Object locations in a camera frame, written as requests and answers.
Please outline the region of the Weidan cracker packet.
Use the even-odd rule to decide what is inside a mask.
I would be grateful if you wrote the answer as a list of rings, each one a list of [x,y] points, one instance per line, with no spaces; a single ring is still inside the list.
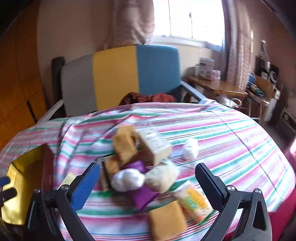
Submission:
[[[173,194],[182,208],[198,224],[205,221],[214,211],[207,197],[199,192],[191,181],[181,184]]]

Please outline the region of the sandwich biscuit packet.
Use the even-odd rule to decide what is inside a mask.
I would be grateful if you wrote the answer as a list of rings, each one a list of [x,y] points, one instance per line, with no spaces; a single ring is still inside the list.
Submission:
[[[106,155],[95,160],[100,166],[99,184],[103,192],[109,191],[113,176],[120,171],[117,155]]]

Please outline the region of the yellow sponge cake block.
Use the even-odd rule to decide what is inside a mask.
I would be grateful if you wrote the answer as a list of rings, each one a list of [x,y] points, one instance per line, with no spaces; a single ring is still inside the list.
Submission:
[[[167,240],[187,229],[185,216],[177,200],[151,210],[149,219],[154,240]]]

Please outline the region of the purple snack packet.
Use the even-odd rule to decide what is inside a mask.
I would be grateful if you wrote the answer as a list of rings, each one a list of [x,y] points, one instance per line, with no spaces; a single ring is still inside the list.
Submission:
[[[138,160],[121,167],[122,170],[128,168],[137,169],[142,174],[147,173],[147,169],[142,160]],[[126,192],[126,195],[133,200],[133,203],[135,204],[138,211],[143,211],[147,207],[147,205],[159,195],[159,193],[152,191],[144,185],[137,190]]]

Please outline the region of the white plastic ball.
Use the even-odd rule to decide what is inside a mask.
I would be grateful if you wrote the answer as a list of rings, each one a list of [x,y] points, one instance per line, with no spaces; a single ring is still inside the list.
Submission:
[[[183,146],[183,157],[185,159],[196,159],[198,156],[199,144],[196,138],[189,138]]]

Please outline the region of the cream knitted sock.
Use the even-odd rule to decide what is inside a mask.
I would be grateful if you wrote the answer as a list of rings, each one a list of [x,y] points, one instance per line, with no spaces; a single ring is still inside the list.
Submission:
[[[164,193],[175,183],[180,171],[169,159],[160,163],[145,174],[144,184],[152,191]]]

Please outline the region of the beige cardboard box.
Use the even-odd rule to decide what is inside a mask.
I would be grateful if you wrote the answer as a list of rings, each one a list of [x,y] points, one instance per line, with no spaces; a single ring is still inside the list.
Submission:
[[[146,159],[154,166],[158,165],[162,159],[170,157],[172,146],[156,128],[137,129],[137,135],[139,146],[144,151]]]

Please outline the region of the gold tin box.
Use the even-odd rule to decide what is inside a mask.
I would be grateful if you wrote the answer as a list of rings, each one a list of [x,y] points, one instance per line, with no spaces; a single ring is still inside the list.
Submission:
[[[1,208],[2,220],[11,225],[24,225],[35,189],[53,189],[54,154],[47,144],[38,146],[10,163],[7,175],[11,182],[3,190],[15,188],[16,197]]]

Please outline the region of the wooden wardrobe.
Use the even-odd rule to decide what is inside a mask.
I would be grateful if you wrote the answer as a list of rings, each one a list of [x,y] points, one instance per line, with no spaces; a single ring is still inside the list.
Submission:
[[[37,52],[39,6],[27,6],[1,39],[1,148],[47,111]]]

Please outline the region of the striped pink green bedspread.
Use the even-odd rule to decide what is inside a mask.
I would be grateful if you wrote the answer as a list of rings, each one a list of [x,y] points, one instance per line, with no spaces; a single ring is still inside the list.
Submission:
[[[200,189],[199,163],[240,191],[260,189],[269,211],[295,187],[294,170],[269,134],[210,99],[129,104],[37,124],[2,149],[1,174],[42,144],[54,154],[54,187],[100,162],[101,181],[78,211],[95,240],[151,240],[149,211]]]

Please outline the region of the grey yellow blue headboard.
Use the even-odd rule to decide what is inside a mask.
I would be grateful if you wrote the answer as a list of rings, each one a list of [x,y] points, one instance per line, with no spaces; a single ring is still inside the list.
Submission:
[[[178,49],[134,45],[77,58],[61,69],[62,99],[67,116],[118,106],[125,95],[165,93],[181,100]]]

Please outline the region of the cluttered metal rack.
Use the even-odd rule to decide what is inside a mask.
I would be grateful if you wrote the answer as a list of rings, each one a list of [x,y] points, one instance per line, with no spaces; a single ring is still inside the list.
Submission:
[[[279,68],[270,61],[267,44],[261,40],[260,53],[255,58],[255,71],[249,71],[247,84],[247,113],[261,124],[264,121],[263,111],[272,111],[280,97],[276,89]]]

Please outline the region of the wooden side table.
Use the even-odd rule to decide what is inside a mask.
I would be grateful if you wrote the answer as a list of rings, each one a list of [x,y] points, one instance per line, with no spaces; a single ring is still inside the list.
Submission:
[[[205,80],[193,75],[187,75],[186,78],[189,85],[209,97],[226,95],[245,98],[247,96],[245,90],[223,80]]]

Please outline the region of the white product box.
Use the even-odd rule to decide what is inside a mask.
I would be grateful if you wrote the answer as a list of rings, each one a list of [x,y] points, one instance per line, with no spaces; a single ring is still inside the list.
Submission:
[[[214,69],[214,60],[200,57],[199,60],[199,76],[204,79],[211,79],[212,71]]]

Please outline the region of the pink striped curtain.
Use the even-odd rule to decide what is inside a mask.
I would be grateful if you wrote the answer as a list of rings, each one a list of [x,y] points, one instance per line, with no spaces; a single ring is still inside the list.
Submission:
[[[111,24],[104,49],[148,44],[153,32],[152,0],[113,1]]]

